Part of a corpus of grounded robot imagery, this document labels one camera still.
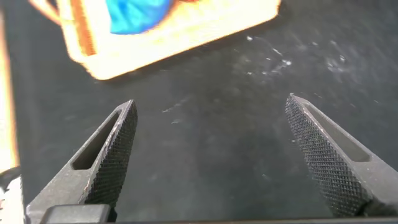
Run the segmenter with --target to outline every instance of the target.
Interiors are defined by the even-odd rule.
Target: black table surface
[[[26,0],[3,7],[25,203],[129,99],[118,221],[330,217],[284,115],[291,92],[398,169],[398,1],[286,0],[273,21],[108,81]]]

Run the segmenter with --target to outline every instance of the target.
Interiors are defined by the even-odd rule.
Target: blue cloth
[[[112,34],[140,34],[156,26],[173,0],[106,0]]]

